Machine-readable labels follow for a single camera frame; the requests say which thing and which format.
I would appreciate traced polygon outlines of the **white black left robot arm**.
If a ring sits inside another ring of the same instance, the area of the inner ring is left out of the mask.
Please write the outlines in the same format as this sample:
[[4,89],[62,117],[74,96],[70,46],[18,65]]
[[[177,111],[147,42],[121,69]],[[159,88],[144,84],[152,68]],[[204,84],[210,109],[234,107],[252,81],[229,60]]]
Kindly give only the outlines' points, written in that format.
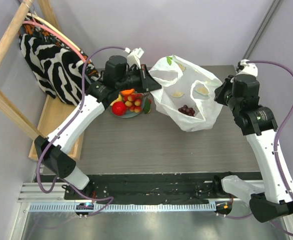
[[138,57],[111,56],[105,63],[101,78],[87,88],[80,104],[64,122],[47,138],[38,136],[35,139],[39,163],[73,185],[75,193],[81,199],[89,199],[93,193],[90,179],[68,155],[75,141],[121,91],[134,89],[139,93],[149,93],[161,87]]

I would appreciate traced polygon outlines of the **dark purple grape bunch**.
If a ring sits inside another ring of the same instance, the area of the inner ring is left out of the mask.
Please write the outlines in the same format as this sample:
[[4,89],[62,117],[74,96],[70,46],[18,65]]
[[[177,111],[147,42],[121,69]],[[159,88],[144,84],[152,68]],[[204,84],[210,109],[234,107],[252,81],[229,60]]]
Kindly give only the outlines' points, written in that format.
[[195,110],[192,107],[188,107],[187,105],[184,105],[178,109],[178,111],[184,115],[194,117],[195,116]]

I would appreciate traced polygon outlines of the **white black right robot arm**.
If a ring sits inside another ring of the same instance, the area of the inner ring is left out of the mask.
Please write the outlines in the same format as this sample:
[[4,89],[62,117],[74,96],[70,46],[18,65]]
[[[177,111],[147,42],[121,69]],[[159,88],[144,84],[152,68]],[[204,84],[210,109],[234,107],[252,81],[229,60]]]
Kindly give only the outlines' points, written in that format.
[[259,104],[260,83],[249,74],[228,76],[214,100],[232,111],[234,122],[256,157],[264,187],[257,187],[228,173],[215,177],[212,191],[222,198],[231,194],[246,204],[261,223],[293,214],[293,179],[284,159],[273,112]]

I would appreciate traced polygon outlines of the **red yellow strawberry bunch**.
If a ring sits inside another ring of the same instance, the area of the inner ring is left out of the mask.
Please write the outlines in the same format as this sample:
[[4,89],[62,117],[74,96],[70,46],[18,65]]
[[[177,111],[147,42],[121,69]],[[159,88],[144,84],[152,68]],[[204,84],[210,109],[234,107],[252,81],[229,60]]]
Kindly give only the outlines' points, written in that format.
[[132,113],[142,111],[143,95],[141,93],[132,93],[123,97],[123,102],[127,109]]

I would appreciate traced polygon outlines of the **white lemon print plastic bag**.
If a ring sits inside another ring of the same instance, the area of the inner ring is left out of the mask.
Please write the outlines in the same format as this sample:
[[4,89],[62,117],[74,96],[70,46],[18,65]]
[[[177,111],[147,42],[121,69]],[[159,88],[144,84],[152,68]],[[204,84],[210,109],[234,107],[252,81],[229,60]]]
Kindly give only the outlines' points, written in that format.
[[[182,131],[209,130],[222,105],[214,101],[215,89],[222,81],[212,72],[175,55],[160,58],[149,70],[162,88],[152,91],[156,110],[169,116]],[[187,105],[194,116],[178,111]]]

